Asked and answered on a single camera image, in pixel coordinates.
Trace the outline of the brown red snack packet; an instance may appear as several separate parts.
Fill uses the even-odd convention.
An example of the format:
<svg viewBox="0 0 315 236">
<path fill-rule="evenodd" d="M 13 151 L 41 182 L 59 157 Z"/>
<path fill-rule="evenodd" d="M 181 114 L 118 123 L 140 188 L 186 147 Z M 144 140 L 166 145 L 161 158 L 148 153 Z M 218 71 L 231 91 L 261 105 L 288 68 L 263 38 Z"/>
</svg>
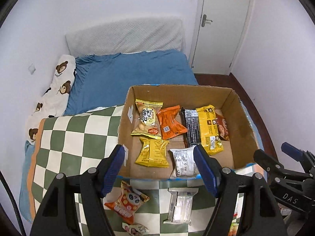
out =
<svg viewBox="0 0 315 236">
<path fill-rule="evenodd" d="M 216 122 L 220 139 L 224 141 L 229 141 L 230 138 L 226 119 L 222 115 L 216 113 Z"/>
</svg>

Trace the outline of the orange snack packet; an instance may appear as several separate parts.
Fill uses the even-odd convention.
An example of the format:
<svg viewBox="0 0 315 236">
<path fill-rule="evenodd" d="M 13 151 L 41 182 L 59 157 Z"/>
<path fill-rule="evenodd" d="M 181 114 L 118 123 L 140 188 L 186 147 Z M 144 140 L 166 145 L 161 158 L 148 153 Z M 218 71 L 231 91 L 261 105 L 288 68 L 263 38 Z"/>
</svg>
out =
<svg viewBox="0 0 315 236">
<path fill-rule="evenodd" d="M 187 133 L 187 128 L 176 120 L 176 116 L 179 113 L 180 108 L 180 105 L 176 105 L 161 109 L 157 113 L 163 140 L 169 140 Z"/>
</svg>

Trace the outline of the green white checkered mat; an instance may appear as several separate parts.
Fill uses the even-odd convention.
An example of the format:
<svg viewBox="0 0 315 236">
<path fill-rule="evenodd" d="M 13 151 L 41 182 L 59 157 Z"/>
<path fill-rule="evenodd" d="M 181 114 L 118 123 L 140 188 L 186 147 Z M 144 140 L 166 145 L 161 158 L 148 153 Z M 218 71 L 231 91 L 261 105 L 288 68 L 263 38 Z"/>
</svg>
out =
<svg viewBox="0 0 315 236">
<path fill-rule="evenodd" d="M 20 191 L 20 211 L 32 222 L 53 178 L 58 173 L 68 176 L 84 173 L 110 155 L 118 143 L 119 123 L 123 106 L 99 107 L 75 116 L 49 118 L 36 132 L 35 142 L 26 143 L 26 158 Z M 212 215 L 215 200 L 207 194 L 201 178 L 191 180 L 167 177 L 145 180 L 133 176 L 118 177 L 106 196 L 107 202 L 120 195 L 125 181 L 149 196 L 135 213 L 136 223 L 149 229 L 150 235 L 201 235 Z M 166 223 L 170 188 L 196 187 L 191 224 Z"/>
</svg>

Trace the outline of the bear print pillow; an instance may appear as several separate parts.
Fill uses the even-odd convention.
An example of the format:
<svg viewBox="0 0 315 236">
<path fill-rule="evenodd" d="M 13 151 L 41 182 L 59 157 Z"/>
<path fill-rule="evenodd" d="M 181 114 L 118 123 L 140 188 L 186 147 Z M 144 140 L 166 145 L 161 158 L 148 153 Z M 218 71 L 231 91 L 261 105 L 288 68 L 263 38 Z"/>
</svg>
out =
<svg viewBox="0 0 315 236">
<path fill-rule="evenodd" d="M 26 124 L 26 137 L 30 144 L 35 144 L 36 135 L 42 119 L 49 116 L 62 116 L 75 80 L 76 61 L 71 55 L 62 55 L 55 67 L 53 80 L 47 91 L 38 101 L 34 112 Z"/>
</svg>

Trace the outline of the black snack packet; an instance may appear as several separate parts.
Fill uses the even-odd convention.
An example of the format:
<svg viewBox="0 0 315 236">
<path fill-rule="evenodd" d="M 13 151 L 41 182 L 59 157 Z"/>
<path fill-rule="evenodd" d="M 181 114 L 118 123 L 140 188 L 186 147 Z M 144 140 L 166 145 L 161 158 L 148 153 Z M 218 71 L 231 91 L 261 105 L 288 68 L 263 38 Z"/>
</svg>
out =
<svg viewBox="0 0 315 236">
<path fill-rule="evenodd" d="M 185 134 L 186 146 L 192 147 L 201 144 L 199 116 L 196 109 L 181 108 L 181 118 L 183 125 L 187 128 L 187 133 Z"/>
</svg>

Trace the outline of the cardboard box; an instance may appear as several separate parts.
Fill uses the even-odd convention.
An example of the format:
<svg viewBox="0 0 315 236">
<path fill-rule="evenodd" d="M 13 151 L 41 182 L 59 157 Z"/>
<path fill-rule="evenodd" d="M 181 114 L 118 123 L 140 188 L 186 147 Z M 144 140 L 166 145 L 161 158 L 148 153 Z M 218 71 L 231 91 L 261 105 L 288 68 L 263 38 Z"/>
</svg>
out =
<svg viewBox="0 0 315 236">
<path fill-rule="evenodd" d="M 118 143 L 127 150 L 120 175 L 168 179 L 173 152 L 200 144 L 221 166 L 239 169 L 258 149 L 239 96 L 229 88 L 140 85 L 129 88 Z"/>
</svg>

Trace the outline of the small pale snack packet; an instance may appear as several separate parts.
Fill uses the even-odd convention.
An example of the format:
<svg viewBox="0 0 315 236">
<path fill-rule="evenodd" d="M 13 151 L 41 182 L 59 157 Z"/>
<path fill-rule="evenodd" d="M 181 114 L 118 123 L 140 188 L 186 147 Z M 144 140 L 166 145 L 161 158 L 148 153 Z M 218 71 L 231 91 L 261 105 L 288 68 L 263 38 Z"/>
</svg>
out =
<svg viewBox="0 0 315 236">
<path fill-rule="evenodd" d="M 143 236 L 149 234 L 149 229 L 141 224 L 122 223 L 122 228 L 129 233 L 129 235 Z"/>
</svg>

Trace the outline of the white wall socket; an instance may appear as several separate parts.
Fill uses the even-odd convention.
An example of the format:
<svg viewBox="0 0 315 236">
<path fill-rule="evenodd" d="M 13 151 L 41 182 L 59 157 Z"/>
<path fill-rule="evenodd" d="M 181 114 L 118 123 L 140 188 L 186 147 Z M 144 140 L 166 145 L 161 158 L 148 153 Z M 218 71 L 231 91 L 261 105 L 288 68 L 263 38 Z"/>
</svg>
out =
<svg viewBox="0 0 315 236">
<path fill-rule="evenodd" d="M 30 72 L 31 75 L 33 75 L 34 72 L 36 71 L 36 68 L 33 63 L 28 67 L 28 71 Z"/>
</svg>

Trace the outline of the yellow small snack packet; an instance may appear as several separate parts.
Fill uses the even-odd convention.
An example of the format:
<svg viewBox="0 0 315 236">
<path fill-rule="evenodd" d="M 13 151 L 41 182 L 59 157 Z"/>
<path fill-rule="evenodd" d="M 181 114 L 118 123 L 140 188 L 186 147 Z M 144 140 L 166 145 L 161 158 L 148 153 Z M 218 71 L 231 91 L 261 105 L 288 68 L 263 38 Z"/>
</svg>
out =
<svg viewBox="0 0 315 236">
<path fill-rule="evenodd" d="M 141 137 L 143 146 L 135 164 L 145 167 L 168 168 L 169 163 L 166 157 L 168 140 L 158 140 Z"/>
</svg>

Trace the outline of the blue bed sheet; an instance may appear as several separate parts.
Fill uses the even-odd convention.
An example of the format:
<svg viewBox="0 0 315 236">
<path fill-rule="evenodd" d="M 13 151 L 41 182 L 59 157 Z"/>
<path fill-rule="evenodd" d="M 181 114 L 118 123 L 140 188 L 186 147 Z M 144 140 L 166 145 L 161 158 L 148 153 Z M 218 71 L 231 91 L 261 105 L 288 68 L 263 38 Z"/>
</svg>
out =
<svg viewBox="0 0 315 236">
<path fill-rule="evenodd" d="M 186 55 L 178 50 L 76 58 L 66 115 L 123 104 L 134 85 L 197 85 Z"/>
</svg>

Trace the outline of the white snack packet in box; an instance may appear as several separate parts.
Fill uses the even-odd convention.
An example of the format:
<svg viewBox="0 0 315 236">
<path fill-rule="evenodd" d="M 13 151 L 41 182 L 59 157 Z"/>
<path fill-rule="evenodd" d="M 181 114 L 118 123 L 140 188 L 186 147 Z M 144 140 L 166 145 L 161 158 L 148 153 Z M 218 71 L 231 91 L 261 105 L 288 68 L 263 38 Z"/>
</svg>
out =
<svg viewBox="0 0 315 236">
<path fill-rule="evenodd" d="M 184 149 L 170 149 L 175 162 L 175 168 L 171 178 L 175 177 L 194 177 L 199 174 L 194 161 L 194 146 Z"/>
</svg>

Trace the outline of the yellow clear cookie packet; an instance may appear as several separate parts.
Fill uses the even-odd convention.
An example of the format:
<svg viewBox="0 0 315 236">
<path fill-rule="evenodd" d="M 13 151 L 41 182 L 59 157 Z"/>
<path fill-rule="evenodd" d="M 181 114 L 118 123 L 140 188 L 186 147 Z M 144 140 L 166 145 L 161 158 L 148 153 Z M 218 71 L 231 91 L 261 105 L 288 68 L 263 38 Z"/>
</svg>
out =
<svg viewBox="0 0 315 236">
<path fill-rule="evenodd" d="M 139 118 L 134 124 L 131 135 L 143 135 L 149 138 L 162 139 L 157 114 L 163 106 L 163 102 L 152 102 L 136 99 L 136 107 Z"/>
</svg>

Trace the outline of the panda orange snack bag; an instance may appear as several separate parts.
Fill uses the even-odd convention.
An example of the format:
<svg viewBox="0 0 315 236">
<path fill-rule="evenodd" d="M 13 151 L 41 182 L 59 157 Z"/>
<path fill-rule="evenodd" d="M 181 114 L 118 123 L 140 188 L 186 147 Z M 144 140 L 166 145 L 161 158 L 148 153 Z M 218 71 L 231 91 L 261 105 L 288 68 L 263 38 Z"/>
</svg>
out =
<svg viewBox="0 0 315 236">
<path fill-rule="evenodd" d="M 149 196 L 121 181 L 120 196 L 114 202 L 105 202 L 104 206 L 119 214 L 125 222 L 133 224 L 136 211 L 149 200 Z"/>
</svg>

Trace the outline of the white padded headboard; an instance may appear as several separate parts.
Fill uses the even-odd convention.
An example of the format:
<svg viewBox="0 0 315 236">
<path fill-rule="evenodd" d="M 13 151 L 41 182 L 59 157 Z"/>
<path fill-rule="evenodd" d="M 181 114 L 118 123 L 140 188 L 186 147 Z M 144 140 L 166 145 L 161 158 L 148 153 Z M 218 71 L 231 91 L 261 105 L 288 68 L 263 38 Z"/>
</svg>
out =
<svg viewBox="0 0 315 236">
<path fill-rule="evenodd" d="M 68 32 L 66 42 L 74 57 L 143 51 L 182 51 L 183 22 L 178 17 L 140 17 L 100 23 Z"/>
</svg>

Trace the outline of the yellow long snack packet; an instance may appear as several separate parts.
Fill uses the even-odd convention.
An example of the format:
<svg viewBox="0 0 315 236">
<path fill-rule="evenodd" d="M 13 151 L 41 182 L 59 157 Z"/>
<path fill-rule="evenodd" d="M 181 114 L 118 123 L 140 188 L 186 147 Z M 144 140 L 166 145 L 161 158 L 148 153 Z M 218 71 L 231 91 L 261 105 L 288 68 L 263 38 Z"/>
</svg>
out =
<svg viewBox="0 0 315 236">
<path fill-rule="evenodd" d="M 201 145 L 212 156 L 224 150 L 219 137 L 217 116 L 213 105 L 196 109 L 199 118 Z"/>
</svg>

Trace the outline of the silver white wafer packet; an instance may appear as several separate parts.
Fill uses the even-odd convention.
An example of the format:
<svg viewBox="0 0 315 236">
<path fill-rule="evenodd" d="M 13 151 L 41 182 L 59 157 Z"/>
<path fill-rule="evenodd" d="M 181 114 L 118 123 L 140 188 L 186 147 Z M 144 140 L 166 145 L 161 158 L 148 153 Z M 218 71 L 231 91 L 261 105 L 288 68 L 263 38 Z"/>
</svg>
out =
<svg viewBox="0 0 315 236">
<path fill-rule="evenodd" d="M 193 198 L 198 191 L 198 188 L 168 188 L 170 206 L 168 218 L 163 223 L 191 225 Z"/>
</svg>

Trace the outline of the white door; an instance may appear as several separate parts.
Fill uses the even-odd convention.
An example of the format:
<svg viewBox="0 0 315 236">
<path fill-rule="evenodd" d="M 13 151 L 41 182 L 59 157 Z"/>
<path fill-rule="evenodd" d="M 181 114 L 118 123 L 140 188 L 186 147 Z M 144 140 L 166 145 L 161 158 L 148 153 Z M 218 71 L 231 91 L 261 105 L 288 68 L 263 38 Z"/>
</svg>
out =
<svg viewBox="0 0 315 236">
<path fill-rule="evenodd" d="M 192 60 L 194 73 L 228 73 L 240 43 L 249 2 L 250 0 L 203 0 Z M 213 22 L 201 27 L 204 14 Z"/>
</svg>

